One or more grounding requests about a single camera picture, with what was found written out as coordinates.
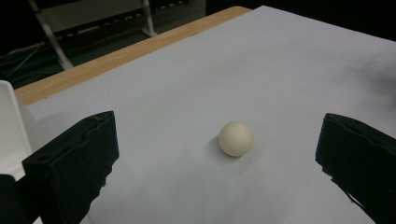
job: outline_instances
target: white ball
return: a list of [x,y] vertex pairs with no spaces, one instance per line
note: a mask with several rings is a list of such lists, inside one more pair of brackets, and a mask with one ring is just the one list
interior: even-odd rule
[[241,157],[248,153],[253,141],[253,131],[245,123],[238,121],[224,125],[219,133],[221,149],[233,157]]

